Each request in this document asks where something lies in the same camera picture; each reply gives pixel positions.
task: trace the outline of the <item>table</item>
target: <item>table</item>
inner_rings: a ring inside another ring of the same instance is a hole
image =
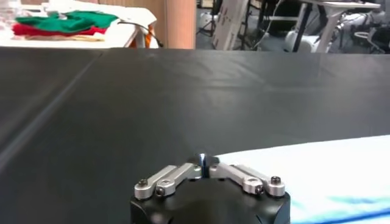
[[[0,68],[22,73],[31,54],[45,68],[48,50],[15,51]],[[0,172],[0,223],[128,223],[133,185],[195,153],[390,134],[387,55],[100,54]]]
[[[326,1],[319,1],[319,0],[301,0],[304,4],[302,7],[304,8],[301,10],[299,15],[299,22],[297,26],[299,27],[299,31],[297,34],[297,38],[293,47],[293,52],[297,52],[299,48],[300,41],[302,39],[303,32],[305,31],[305,27],[308,21],[309,14],[311,12],[311,5],[323,5],[325,7],[330,8],[330,10],[327,12],[328,22],[324,28],[324,31],[321,35],[321,40],[318,44],[317,51],[318,53],[326,53],[328,49],[328,45],[330,42],[330,39],[332,37],[333,31],[337,25],[337,22],[340,19],[340,16],[342,13],[344,13],[348,9],[377,9],[380,7],[379,4],[374,4],[370,2],[366,3],[360,3],[360,2],[326,2]]]
[[[117,9],[116,6],[111,5],[96,5],[91,3],[77,2],[74,9],[91,9],[94,7],[95,10],[105,9],[108,12],[113,12]],[[47,5],[23,5],[26,10],[42,11]],[[53,10],[60,10],[63,7],[54,7]],[[133,20],[137,23],[152,24],[155,22],[155,17],[147,9],[142,8],[125,8],[128,10],[130,15],[136,15],[141,19]],[[145,47],[144,35],[139,32],[140,28],[133,24],[118,24],[114,21],[112,25],[107,29],[104,35],[105,41],[40,41],[40,40],[11,40],[2,39],[0,40],[0,46],[3,47],[43,47],[43,48],[67,48],[67,49],[107,49],[114,47],[129,47],[133,40],[137,40],[137,47]]]

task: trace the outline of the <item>table leg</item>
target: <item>table leg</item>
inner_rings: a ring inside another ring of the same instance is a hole
[[[303,33],[304,33],[306,25],[307,25],[307,21],[308,21],[309,16],[310,16],[311,8],[313,7],[312,3],[304,3],[304,4],[306,4],[306,8],[304,9],[303,18],[300,22],[297,38],[295,39],[294,47],[292,50],[293,52],[298,51],[300,41],[302,40],[302,36],[303,36]]]
[[[335,30],[337,22],[339,21],[340,16],[343,12],[344,12],[344,9],[333,9],[328,14],[328,23],[325,26],[325,29],[321,35],[321,40],[319,41],[317,51],[316,51],[317,53],[326,53],[327,52],[330,39],[333,35],[333,31]]]

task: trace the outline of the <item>blue towel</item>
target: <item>blue towel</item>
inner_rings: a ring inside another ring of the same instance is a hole
[[[280,176],[292,224],[390,223],[390,136],[315,142],[221,155]]]

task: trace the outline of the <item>black cable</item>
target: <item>black cable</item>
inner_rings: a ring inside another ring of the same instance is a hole
[[[121,24],[121,23],[122,24],[133,24],[133,25],[136,25],[136,26],[139,26],[141,28],[146,29],[156,39],[158,46],[159,47],[164,47],[164,44],[156,37],[156,35],[154,35],[152,32],[150,32],[148,28],[146,28],[146,27],[144,27],[144,26],[142,26],[142,25],[140,25],[138,23],[132,23],[132,22],[126,22],[126,21],[120,21],[118,24]]]

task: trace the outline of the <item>metal stand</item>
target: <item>metal stand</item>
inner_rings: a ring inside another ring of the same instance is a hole
[[[300,22],[297,38],[295,39],[294,47],[293,47],[293,52],[297,52],[299,49],[300,42],[302,41],[302,36],[305,31],[307,21],[309,19],[311,9],[313,7],[312,3],[304,3],[302,4],[302,7],[304,7],[304,13],[303,13],[303,18]]]
[[[214,15],[215,15],[215,3],[216,3],[216,0],[213,0],[213,7],[211,8],[211,21],[206,23],[206,25],[204,25],[203,27],[201,27],[197,32],[196,32],[196,35],[198,35],[199,33],[202,33],[204,35],[206,35],[206,32],[208,32],[207,30],[205,30],[205,28],[211,24],[211,29],[210,29],[210,36],[209,37],[212,37],[214,35],[214,32],[215,32],[215,27],[216,27],[216,24],[215,24],[215,19],[214,19]]]

